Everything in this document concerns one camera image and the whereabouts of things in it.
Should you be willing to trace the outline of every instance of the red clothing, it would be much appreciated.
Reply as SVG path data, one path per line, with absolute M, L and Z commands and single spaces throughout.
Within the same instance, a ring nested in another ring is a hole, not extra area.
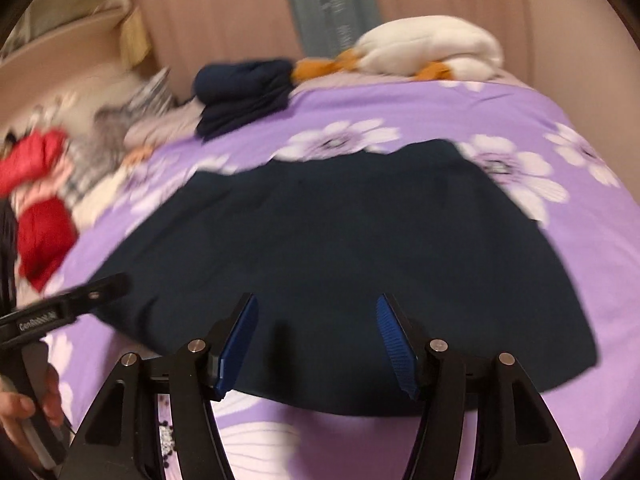
M 30 206 L 18 220 L 18 272 L 41 292 L 76 240 L 78 232 L 62 200 Z
M 21 139 L 5 160 L 0 160 L 0 197 L 9 196 L 20 184 L 34 182 L 49 174 L 65 147 L 66 133 L 34 131 Z

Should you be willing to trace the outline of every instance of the white plush toy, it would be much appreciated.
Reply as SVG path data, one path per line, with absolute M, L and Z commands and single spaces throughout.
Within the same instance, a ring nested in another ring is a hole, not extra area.
M 500 43 L 491 33 L 453 16 L 384 23 L 364 34 L 353 50 L 361 72 L 413 76 L 440 61 L 462 81 L 491 79 L 504 62 Z

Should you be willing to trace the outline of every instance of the navy fabric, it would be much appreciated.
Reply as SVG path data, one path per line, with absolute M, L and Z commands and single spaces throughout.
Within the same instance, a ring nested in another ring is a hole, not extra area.
M 341 415 L 417 415 L 376 324 L 394 294 L 451 348 L 513 353 L 539 390 L 596 362 L 572 284 L 535 222 L 443 140 L 380 155 L 198 172 L 95 278 L 129 296 L 96 314 L 158 353 L 260 304 L 235 389 Z
M 203 67 L 193 82 L 194 94 L 205 105 L 197 135 L 211 140 L 286 109 L 292 71 L 287 59 Z

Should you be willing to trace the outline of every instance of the purple bedsheet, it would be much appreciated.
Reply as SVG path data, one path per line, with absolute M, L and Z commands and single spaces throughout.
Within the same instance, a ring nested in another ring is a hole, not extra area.
M 545 400 L 583 480 L 599 480 L 640 420 L 640 208 L 562 110 L 535 91 L 456 82 L 311 91 L 288 110 L 204 146 L 194 139 L 164 146 L 80 238 L 46 292 L 85 282 L 197 170 L 229 174 L 272 156 L 391 152 L 436 138 L 458 142 L 540 221 L 574 281 L 600 362 Z M 65 411 L 78 426 L 130 344 L 91 316 L 48 339 Z M 237 392 L 215 410 L 239 480 L 401 478 L 418 422 L 305 412 Z M 167 408 L 162 416 L 170 416 Z M 471 466 L 472 414 L 466 426 L 460 479 Z M 179 478 L 175 454 L 169 462 L 170 477 Z

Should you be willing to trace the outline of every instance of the stuffed goose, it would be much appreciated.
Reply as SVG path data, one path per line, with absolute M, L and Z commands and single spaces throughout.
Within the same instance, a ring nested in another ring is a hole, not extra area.
M 416 80 L 486 81 L 504 56 L 496 38 L 453 16 L 420 16 L 384 23 L 334 60 L 303 59 L 297 83 L 340 70 L 414 77 Z

